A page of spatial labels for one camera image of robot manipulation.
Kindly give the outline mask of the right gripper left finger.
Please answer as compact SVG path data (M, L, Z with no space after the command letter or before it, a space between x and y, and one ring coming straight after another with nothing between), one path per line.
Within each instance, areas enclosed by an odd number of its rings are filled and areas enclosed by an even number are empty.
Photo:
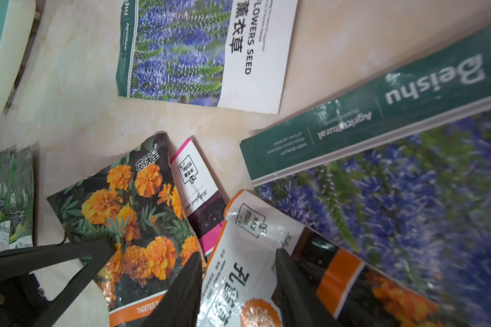
M192 254L164 298L141 326L196 326L203 283L202 257Z

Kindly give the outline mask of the green plant seed packet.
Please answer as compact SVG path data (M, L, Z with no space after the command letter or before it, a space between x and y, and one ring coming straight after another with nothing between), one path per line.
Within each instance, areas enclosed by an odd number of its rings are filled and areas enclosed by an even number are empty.
M10 233L10 218L6 215L6 206L9 204L8 184L11 152L6 149L0 151L0 243L8 244Z

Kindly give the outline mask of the mint green toaster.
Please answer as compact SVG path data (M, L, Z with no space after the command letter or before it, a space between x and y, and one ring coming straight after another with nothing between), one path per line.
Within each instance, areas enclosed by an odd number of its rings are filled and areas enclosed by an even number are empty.
M0 1L0 115L14 88L35 14L35 0Z

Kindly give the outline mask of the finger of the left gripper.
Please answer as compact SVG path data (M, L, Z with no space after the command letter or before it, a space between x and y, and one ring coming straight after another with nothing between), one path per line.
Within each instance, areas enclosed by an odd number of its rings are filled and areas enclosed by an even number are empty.
M53 326L113 257L107 238L0 253L0 326Z

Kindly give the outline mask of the marigold seed packet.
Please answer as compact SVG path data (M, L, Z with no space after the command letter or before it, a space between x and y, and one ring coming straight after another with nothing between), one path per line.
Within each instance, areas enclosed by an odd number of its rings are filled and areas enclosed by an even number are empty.
M439 305L241 191L203 281L199 326L443 326Z
M114 255L95 276L111 326L140 326L200 249L164 132L48 202L71 242L107 238L114 245Z

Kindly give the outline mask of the pink flower seed packet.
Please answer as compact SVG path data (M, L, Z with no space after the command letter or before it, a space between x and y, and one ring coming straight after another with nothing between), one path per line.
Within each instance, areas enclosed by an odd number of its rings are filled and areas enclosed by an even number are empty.
M194 141L189 138L170 159L181 208L208 258L224 227L226 201Z

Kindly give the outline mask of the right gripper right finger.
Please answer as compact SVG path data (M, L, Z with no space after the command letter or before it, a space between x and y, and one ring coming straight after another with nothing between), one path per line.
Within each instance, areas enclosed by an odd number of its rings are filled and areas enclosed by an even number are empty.
M276 250L279 308L284 326L338 326L285 249Z

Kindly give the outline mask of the lavender seed packet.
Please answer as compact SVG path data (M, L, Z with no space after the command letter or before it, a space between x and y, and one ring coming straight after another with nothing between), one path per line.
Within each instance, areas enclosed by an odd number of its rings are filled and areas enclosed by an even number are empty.
M296 1L124 1L119 96L278 114Z
M491 25L240 144L256 194L362 261L342 326L491 326Z

